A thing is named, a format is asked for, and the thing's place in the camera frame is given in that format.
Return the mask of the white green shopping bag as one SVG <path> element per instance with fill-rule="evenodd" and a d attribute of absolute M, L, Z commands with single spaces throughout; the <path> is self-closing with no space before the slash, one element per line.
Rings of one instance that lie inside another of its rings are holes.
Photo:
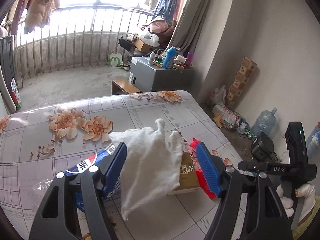
<path fill-rule="evenodd" d="M 121 53 L 116 50 L 112 50 L 109 55 L 109 64 L 111 67 L 121 67 L 123 66 L 123 57 Z"/>

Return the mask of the colourful packaging trash pile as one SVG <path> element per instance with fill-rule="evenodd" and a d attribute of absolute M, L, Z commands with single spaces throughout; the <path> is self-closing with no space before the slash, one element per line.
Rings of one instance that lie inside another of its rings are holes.
<path fill-rule="evenodd" d="M 213 120 L 219 128 L 235 130 L 240 134 L 241 138 L 253 138 L 248 123 L 239 113 L 231 111 L 222 105 L 215 105 L 212 113 L 214 114 Z"/>

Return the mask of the blue detergent bottle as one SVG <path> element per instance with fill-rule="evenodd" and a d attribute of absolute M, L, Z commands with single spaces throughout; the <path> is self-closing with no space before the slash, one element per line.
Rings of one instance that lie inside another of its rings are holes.
<path fill-rule="evenodd" d="M 171 69 L 174 63 L 174 59 L 177 53 L 177 49 L 175 47 L 171 47 L 167 50 L 167 54 L 163 60 L 162 67 L 165 69 Z"/>

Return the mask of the floral plaid bed sheet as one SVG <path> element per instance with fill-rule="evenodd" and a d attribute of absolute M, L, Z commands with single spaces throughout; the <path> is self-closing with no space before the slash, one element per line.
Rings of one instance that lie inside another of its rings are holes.
<path fill-rule="evenodd" d="M 76 116 L 91 120 L 106 117 L 113 130 L 156 127 L 165 121 L 165 133 L 181 133 L 186 143 L 194 139 L 238 165 L 241 157 L 213 120 L 185 91 L 170 92 L 164 99 L 156 93 L 142 96 L 107 96 L 71 101 L 25 112 L 1 115 L 1 210 L 19 237 L 28 239 L 35 215 L 34 187 L 107 147 L 101 139 L 85 140 L 85 131 L 72 129 L 70 137 L 55 138 L 55 119 L 69 124 Z M 123 220 L 120 194 L 105 202 L 116 223 L 119 239 L 203 239 L 219 204 L 201 189 L 165 196 L 133 211 Z"/>

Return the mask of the blue pepsi bottle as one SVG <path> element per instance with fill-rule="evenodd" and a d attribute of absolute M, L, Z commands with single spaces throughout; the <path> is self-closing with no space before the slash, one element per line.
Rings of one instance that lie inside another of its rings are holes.
<path fill-rule="evenodd" d="M 102 200 L 106 200 L 109 197 L 105 197 L 103 194 L 103 158 L 105 156 L 111 155 L 117 146 L 110 144 L 107 148 L 102 151 L 84 159 L 73 167 L 67 169 L 65 174 L 72 179 L 79 179 L 83 173 L 89 172 L 91 174 L 96 174 L 98 176 L 98 192 L 100 193 Z"/>

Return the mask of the metal balcony railing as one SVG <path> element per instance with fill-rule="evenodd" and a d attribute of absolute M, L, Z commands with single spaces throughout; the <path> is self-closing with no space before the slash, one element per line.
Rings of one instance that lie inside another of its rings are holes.
<path fill-rule="evenodd" d="M 112 5 L 65 7 L 53 11 L 49 24 L 25 34 L 25 19 L 14 35 L 15 72 L 19 80 L 61 69 L 108 65 L 111 54 L 127 61 L 119 44 L 151 20 L 153 12 Z"/>

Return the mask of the rolled patterned floor mat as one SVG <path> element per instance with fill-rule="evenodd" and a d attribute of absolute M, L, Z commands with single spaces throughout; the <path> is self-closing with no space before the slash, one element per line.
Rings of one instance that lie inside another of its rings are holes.
<path fill-rule="evenodd" d="M 247 57 L 243 58 L 240 69 L 237 72 L 235 79 L 229 87 L 225 97 L 225 106 L 227 108 L 232 108 L 234 106 L 256 67 L 257 64 L 254 61 Z"/>

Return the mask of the white plastic bag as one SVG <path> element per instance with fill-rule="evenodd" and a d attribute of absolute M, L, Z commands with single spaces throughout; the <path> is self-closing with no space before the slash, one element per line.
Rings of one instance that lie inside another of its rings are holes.
<path fill-rule="evenodd" d="M 210 96 L 208 96 L 207 104 L 210 106 L 211 109 L 214 108 L 216 105 L 225 105 L 225 97 L 226 97 L 226 89 L 225 86 L 222 85 L 214 89 Z"/>

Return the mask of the dark grey bedside cabinet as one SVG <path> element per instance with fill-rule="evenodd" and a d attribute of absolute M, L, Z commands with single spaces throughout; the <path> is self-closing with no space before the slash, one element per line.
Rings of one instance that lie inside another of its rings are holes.
<path fill-rule="evenodd" d="M 129 82 L 141 92 L 189 90 L 195 77 L 193 69 L 164 69 L 148 64 L 148 57 L 133 57 Z"/>

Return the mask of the gold cigarette box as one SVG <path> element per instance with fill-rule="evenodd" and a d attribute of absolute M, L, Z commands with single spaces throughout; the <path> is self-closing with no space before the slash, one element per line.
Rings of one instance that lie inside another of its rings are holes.
<path fill-rule="evenodd" d="M 200 188 L 190 154 L 183 152 L 180 166 L 180 185 L 167 195 L 176 195 L 196 191 Z"/>

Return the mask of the grey curtain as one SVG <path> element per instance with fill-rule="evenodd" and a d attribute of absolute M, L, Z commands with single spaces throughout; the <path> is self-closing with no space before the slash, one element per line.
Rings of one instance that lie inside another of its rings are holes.
<path fill-rule="evenodd" d="M 194 52 L 199 38 L 210 38 L 206 28 L 213 24 L 214 36 L 223 32 L 234 0 L 187 0 L 167 48 Z"/>

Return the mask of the hanging blue clothes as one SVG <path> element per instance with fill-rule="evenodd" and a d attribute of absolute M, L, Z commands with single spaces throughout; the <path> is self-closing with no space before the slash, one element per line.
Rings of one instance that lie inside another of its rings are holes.
<path fill-rule="evenodd" d="M 178 0 L 159 0 L 153 14 L 152 20 L 157 17 L 164 19 L 168 25 L 172 24 L 174 13 L 178 7 Z"/>

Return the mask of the dark grey foot bath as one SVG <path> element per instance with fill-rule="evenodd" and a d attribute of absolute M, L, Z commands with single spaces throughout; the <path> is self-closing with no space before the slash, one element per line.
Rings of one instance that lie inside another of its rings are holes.
<path fill-rule="evenodd" d="M 272 139 L 264 132 L 261 132 L 251 145 L 251 154 L 259 162 L 264 162 L 274 152 Z"/>

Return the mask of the small brown wooden stool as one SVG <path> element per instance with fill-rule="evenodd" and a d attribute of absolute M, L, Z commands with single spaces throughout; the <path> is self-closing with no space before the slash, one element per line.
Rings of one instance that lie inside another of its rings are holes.
<path fill-rule="evenodd" d="M 124 79 L 115 79 L 112 81 L 111 94 L 121 95 L 121 94 L 135 94 L 140 93 L 141 90 L 129 83 L 129 81 Z"/>

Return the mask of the cardboard box with clutter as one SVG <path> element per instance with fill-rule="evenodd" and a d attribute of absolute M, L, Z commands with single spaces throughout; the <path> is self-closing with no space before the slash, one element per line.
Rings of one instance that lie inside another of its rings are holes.
<path fill-rule="evenodd" d="M 136 28 L 127 38 L 122 36 L 118 44 L 127 51 L 137 49 L 141 53 L 149 53 L 160 46 L 159 37 L 150 33 L 147 27 Z"/>

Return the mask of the large clear water jug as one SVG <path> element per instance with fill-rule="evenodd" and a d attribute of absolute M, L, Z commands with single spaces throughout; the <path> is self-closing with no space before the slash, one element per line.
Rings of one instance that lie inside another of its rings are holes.
<path fill-rule="evenodd" d="M 277 122 L 275 116 L 276 112 L 277 108 L 274 107 L 271 111 L 264 110 L 259 114 L 253 126 L 251 127 L 251 132 L 255 138 L 258 137 L 262 132 L 266 135 L 271 134 L 272 129 Z"/>

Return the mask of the hanging beige down jacket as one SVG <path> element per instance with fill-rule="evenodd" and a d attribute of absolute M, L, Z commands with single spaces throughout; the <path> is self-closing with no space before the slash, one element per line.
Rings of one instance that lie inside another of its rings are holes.
<path fill-rule="evenodd" d="M 31 33 L 35 27 L 48 25 L 52 10 L 59 7 L 60 0 L 31 0 L 25 17 L 24 34 Z"/>

